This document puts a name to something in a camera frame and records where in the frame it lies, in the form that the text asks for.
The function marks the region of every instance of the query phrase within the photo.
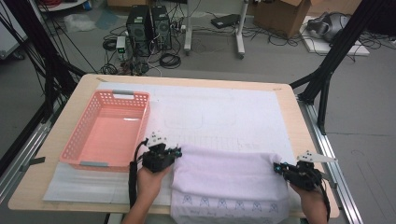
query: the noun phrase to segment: human hand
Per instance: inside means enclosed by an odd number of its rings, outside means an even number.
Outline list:
[[[310,224],[327,223],[327,209],[323,201],[323,195],[316,190],[307,191],[292,184],[291,188],[296,191],[301,198],[301,207]]]
[[[158,173],[152,173],[148,168],[142,167],[137,172],[137,198],[134,206],[125,216],[122,224],[143,224],[146,215],[160,192],[163,177],[170,172],[167,167]]]
[[[148,168],[142,167],[137,172],[137,199],[144,199],[147,203],[152,204],[160,192],[163,177],[170,170],[171,168],[167,167],[158,173],[152,173]]]

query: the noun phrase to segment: white cloth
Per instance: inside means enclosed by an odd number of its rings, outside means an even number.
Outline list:
[[[275,153],[181,146],[174,166],[171,216],[184,223],[278,223],[289,216]]]

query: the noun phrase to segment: concrete floor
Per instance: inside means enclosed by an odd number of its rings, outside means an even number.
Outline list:
[[[82,12],[74,10],[66,10],[64,14]],[[96,22],[103,21],[103,17],[109,18],[108,13],[101,8],[87,12]],[[101,23],[101,29],[69,34],[95,70],[104,64],[103,36],[125,24],[125,14],[116,14],[119,16],[111,17],[108,23]],[[210,26],[210,19],[201,17],[196,22]],[[64,35],[61,38],[70,61],[85,71],[91,71]],[[175,70],[159,67],[162,77],[291,83],[315,71],[323,60],[317,54],[308,53],[303,43],[296,47],[275,46],[268,43],[268,35],[244,38],[244,41],[246,56],[240,60],[235,53],[233,36],[194,33],[190,56],[181,50],[181,66]],[[330,87],[326,131],[363,222],[390,224],[396,220],[396,181],[391,174],[396,155],[393,151],[396,119],[392,118],[396,112],[393,103],[396,96],[396,51],[385,47],[369,51],[369,57],[357,57],[356,62],[345,58],[335,71]],[[155,69],[147,72],[150,77],[159,75]],[[3,156],[41,106],[44,97],[27,59],[0,61],[0,86],[0,156]],[[8,198],[9,195],[0,205],[1,223],[103,223],[106,216],[10,211]],[[151,222],[162,223],[161,218]],[[340,216],[330,223],[346,221]]]

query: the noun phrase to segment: desktop computer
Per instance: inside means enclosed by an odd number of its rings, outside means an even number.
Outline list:
[[[134,55],[149,56],[149,44],[154,38],[152,33],[149,6],[132,6],[126,22],[126,28],[131,41]]]
[[[154,27],[154,38],[157,43],[157,49],[171,49],[171,29],[170,20],[165,6],[156,6],[151,8],[152,23]]]

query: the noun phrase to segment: electronic device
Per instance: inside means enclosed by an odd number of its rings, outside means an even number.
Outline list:
[[[134,5],[126,21],[132,49],[136,56],[149,56],[149,43],[153,39],[149,6]]]
[[[324,40],[332,43],[346,27],[350,17],[339,12],[324,12],[320,17],[309,20],[307,31],[315,31]]]
[[[231,14],[228,16],[215,18],[215,19],[211,20],[210,22],[214,26],[216,26],[218,29],[221,29],[221,28],[224,28],[227,26],[236,25],[239,22],[239,18],[240,18],[239,15]]]
[[[120,61],[125,62],[129,59],[129,49],[127,47],[126,37],[121,35],[117,37],[116,44],[117,54],[119,56]]]
[[[282,175],[285,180],[289,181],[292,185],[305,189],[308,191],[320,189],[323,195],[323,201],[327,209],[327,220],[330,217],[330,202],[327,197],[326,189],[323,188],[322,178],[326,176],[318,169],[315,169],[314,162],[330,162],[337,161],[336,158],[325,157],[316,153],[306,151],[305,154],[297,157],[297,164],[291,165],[286,162],[276,163],[274,162],[274,171]],[[336,188],[336,184],[329,182],[333,188]]]
[[[134,152],[134,160],[130,162],[129,170],[129,203],[134,206],[136,202],[136,180],[137,180],[137,164],[142,161],[142,165],[148,168],[152,173],[157,173],[172,165],[176,158],[182,156],[181,148],[166,149],[166,137],[153,132],[150,138],[146,138],[136,148]],[[148,147],[148,151],[144,152],[139,158],[137,154],[142,146]]]
[[[157,49],[171,49],[171,23],[165,6],[155,6],[151,8],[152,23],[154,27],[154,38]]]

